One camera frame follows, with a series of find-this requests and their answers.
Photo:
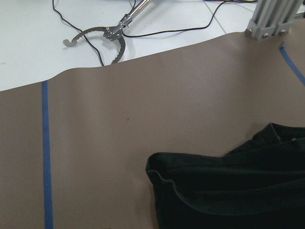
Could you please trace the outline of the blue tape line lengthwise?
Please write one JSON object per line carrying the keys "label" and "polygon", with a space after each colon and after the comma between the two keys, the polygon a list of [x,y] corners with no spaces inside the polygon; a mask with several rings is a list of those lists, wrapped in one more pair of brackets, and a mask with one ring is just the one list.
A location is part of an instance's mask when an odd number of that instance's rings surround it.
{"label": "blue tape line lengthwise", "polygon": [[292,61],[292,59],[290,58],[290,56],[288,55],[288,53],[285,49],[285,46],[286,46],[286,42],[282,42],[279,47],[279,52],[280,52],[282,58],[284,59],[286,64],[289,66],[289,68],[292,70],[292,72],[296,75],[296,77],[301,82],[301,84],[305,85],[305,76],[302,74],[302,72],[297,68],[295,63]]}

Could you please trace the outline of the brown paper table cover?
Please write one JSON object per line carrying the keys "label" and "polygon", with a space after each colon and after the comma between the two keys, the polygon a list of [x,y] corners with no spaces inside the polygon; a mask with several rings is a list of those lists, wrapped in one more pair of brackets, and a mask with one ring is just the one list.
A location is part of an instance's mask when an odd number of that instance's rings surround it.
{"label": "brown paper table cover", "polygon": [[47,81],[56,229],[154,229],[144,171],[155,152],[220,156],[273,122],[305,124],[305,21],[243,32]]}

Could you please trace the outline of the black printed t-shirt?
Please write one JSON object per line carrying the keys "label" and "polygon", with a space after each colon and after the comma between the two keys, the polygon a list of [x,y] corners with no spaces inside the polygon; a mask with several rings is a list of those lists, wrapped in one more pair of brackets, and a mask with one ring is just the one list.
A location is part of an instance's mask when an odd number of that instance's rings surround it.
{"label": "black printed t-shirt", "polygon": [[155,153],[146,164],[162,229],[302,229],[305,130],[274,123],[222,157]]}

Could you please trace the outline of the aluminium frame post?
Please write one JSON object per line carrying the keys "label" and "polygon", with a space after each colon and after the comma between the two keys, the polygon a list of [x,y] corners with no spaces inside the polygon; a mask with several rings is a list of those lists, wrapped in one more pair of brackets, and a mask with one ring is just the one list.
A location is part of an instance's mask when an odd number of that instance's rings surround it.
{"label": "aluminium frame post", "polygon": [[302,0],[259,0],[245,33],[255,40],[289,32]]}

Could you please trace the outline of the blue tape line crosswise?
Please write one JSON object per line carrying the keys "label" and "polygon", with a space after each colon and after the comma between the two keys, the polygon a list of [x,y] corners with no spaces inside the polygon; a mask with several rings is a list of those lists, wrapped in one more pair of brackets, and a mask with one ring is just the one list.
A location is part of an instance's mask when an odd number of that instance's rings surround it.
{"label": "blue tape line crosswise", "polygon": [[53,228],[48,82],[41,82],[44,228]]}

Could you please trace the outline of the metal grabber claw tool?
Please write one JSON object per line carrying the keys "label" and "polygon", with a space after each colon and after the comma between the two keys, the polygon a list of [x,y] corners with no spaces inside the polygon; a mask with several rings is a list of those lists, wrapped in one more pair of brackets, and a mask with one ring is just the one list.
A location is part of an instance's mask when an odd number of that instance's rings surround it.
{"label": "metal grabber claw tool", "polygon": [[66,47],[72,47],[77,45],[77,41],[80,37],[85,36],[86,34],[90,32],[96,32],[101,31],[103,32],[103,37],[110,40],[115,41],[118,40],[120,44],[120,49],[118,52],[118,55],[114,58],[112,61],[112,64],[118,63],[119,60],[122,58],[124,51],[125,51],[125,40],[123,38],[123,28],[128,26],[132,20],[135,19],[135,17],[150,3],[150,0],[142,0],[140,1],[134,9],[132,9],[129,13],[125,14],[123,18],[118,22],[118,25],[116,26],[110,26],[110,27],[93,27],[86,29],[84,31],[81,31],[78,35],[76,35],[74,38],[72,38],[71,41],[68,39],[63,40],[63,44]]}

